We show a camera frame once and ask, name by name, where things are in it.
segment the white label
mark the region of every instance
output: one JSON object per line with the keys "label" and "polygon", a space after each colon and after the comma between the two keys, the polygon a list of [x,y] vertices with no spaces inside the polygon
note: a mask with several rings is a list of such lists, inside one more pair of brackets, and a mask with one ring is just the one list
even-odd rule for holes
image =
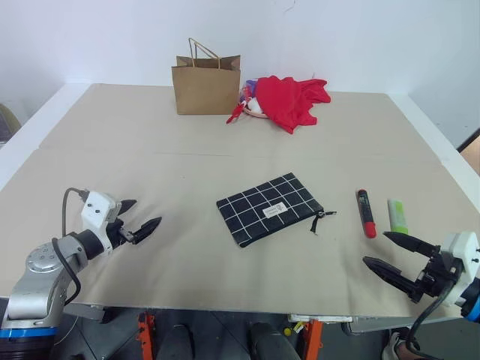
{"label": "white label", "polygon": [[270,206],[269,208],[264,208],[263,209],[263,214],[268,218],[271,218],[272,216],[281,214],[282,212],[285,212],[287,207],[282,203],[279,202],[278,204],[275,204],[273,206]]}

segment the red marker cap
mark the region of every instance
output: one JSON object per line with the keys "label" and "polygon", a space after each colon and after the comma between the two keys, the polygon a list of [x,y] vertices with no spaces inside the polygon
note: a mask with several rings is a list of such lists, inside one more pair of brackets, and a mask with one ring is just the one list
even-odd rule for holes
{"label": "red marker cap", "polygon": [[373,239],[375,236],[377,236],[377,231],[375,230],[375,223],[369,221],[365,223],[364,226],[365,226],[365,235],[368,238]]}

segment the table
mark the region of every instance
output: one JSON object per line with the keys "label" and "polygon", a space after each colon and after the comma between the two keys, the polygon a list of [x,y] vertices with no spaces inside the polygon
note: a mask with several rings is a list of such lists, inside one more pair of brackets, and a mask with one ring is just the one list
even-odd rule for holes
{"label": "table", "polygon": [[[480,234],[472,198],[476,183],[469,182],[467,197],[458,186],[464,177],[454,179],[449,171],[468,170],[450,150],[439,154],[445,146],[439,145],[438,134],[438,141],[427,144],[417,130],[428,125],[417,122],[416,130],[388,95],[331,96],[330,104],[311,110],[319,124],[294,135],[248,116],[226,125],[227,116],[177,115],[170,87],[94,84],[73,106],[64,101],[67,113],[0,192],[8,254],[0,265],[0,295],[10,293],[28,252],[60,233],[63,191],[76,186],[139,200],[124,216],[131,228],[163,216],[149,239],[94,260],[80,274],[78,302],[288,314],[419,314],[431,300],[425,296],[414,305],[368,270],[362,257],[379,257],[411,278],[426,259],[381,235],[366,239],[355,192],[368,190],[378,233],[389,230],[386,200],[393,197],[403,200],[411,235],[441,244],[450,232]],[[435,146],[441,148],[436,153]],[[318,236],[305,220],[239,248],[215,201],[288,172],[338,214],[319,222]],[[70,204],[67,228],[80,230],[80,201]],[[454,307],[438,313],[459,315]]]}

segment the zipper pull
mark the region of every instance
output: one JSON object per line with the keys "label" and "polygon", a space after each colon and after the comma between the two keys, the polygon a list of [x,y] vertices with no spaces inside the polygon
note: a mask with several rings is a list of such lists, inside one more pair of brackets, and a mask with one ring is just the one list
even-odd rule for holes
{"label": "zipper pull", "polygon": [[313,223],[312,223],[312,227],[310,228],[310,231],[312,233],[314,233],[315,235],[318,235],[317,234],[317,223],[318,223],[318,219],[322,219],[324,218],[325,216],[327,215],[334,215],[334,214],[337,214],[336,211],[327,211],[327,212],[324,212],[324,211],[318,211],[316,213],[316,216],[315,218],[313,219]]}

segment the brown paper bag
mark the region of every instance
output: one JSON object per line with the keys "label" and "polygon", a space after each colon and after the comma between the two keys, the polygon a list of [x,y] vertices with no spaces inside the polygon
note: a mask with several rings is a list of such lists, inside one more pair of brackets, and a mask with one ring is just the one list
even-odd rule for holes
{"label": "brown paper bag", "polygon": [[[239,101],[240,55],[220,58],[194,39],[172,66],[178,114],[231,114]],[[197,47],[210,58],[197,58]]]}

